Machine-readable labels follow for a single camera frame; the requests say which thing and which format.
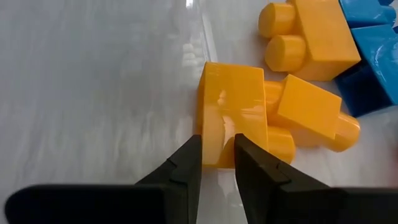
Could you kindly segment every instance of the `yellow plastic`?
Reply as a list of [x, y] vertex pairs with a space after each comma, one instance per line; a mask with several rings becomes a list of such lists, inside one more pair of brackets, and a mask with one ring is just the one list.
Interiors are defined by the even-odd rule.
[[332, 80], [361, 60], [338, 0], [270, 3], [259, 33], [271, 38], [266, 64], [305, 80]]
[[358, 121], [340, 112], [341, 98], [288, 75], [281, 83], [265, 81], [270, 125], [290, 129], [298, 146], [324, 145], [341, 152], [359, 138]]
[[207, 62], [198, 87], [196, 133], [202, 135], [203, 165], [234, 168], [234, 136], [252, 142], [285, 162], [295, 146], [289, 131], [269, 128], [261, 68]]

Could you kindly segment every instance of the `plastic block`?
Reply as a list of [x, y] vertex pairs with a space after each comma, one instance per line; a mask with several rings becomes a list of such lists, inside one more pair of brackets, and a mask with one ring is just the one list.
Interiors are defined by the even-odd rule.
[[288, 130], [269, 128], [261, 68], [207, 62], [198, 87], [197, 133], [203, 165], [234, 168], [235, 134], [290, 163], [295, 146]]
[[358, 121], [340, 112], [341, 98], [293, 75], [265, 81], [268, 122], [291, 131], [298, 146], [324, 145], [341, 152], [359, 138]]
[[347, 23], [351, 28], [390, 24], [396, 21], [391, 0], [340, 0]]
[[350, 113], [362, 116], [398, 104], [398, 36], [390, 25], [351, 30], [363, 60], [336, 78]]
[[361, 60], [338, 0], [270, 3], [258, 28], [271, 38], [265, 61], [276, 72], [329, 81]]

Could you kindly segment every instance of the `blue toy block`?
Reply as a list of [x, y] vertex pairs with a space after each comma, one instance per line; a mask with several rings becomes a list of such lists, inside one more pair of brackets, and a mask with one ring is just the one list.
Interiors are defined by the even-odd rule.
[[351, 30], [362, 61], [336, 78], [355, 117], [398, 105], [398, 35], [390, 25]]
[[340, 0], [340, 6], [350, 28], [394, 25], [397, 14], [389, 6], [391, 0]]

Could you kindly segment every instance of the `white surface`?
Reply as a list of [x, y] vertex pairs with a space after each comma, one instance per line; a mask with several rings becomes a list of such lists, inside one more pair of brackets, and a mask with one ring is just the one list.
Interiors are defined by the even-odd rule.
[[[132, 184], [155, 169], [192, 134], [205, 60], [265, 68], [265, 3], [1, 1], [1, 203], [30, 184]], [[352, 149], [299, 149], [293, 166], [330, 185], [396, 187], [398, 110], [360, 122]], [[198, 223], [245, 222], [233, 172], [204, 171]]]

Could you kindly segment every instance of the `cylindrical stud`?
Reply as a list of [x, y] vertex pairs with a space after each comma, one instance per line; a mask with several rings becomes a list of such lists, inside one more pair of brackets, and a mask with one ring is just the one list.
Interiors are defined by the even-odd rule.
[[394, 1], [394, 0], [379, 0], [379, 3], [380, 3], [382, 6], [388, 6], [388, 5], [390, 5], [393, 1]]
[[384, 16], [387, 18], [388, 23], [393, 26], [397, 20], [397, 12], [391, 6], [381, 6]]
[[335, 152], [343, 152], [353, 146], [359, 138], [361, 127], [358, 120], [344, 113], [340, 113], [337, 121], [336, 138], [325, 141], [324, 145]]
[[277, 109], [280, 97], [282, 96], [283, 85], [281, 82], [265, 81], [266, 109], [267, 115]]
[[283, 128], [268, 126], [268, 150], [276, 158], [290, 164], [296, 153], [293, 137]]
[[299, 35], [277, 35], [268, 43], [265, 61], [274, 72], [294, 72], [305, 58], [305, 41]]
[[292, 128], [290, 129], [292, 133], [294, 143], [298, 147], [305, 147], [307, 149], [313, 149], [319, 147], [320, 141], [319, 137], [312, 133], [311, 131], [303, 128]]
[[260, 13], [259, 33], [265, 38], [289, 34], [294, 26], [295, 9], [288, 3], [270, 3]]

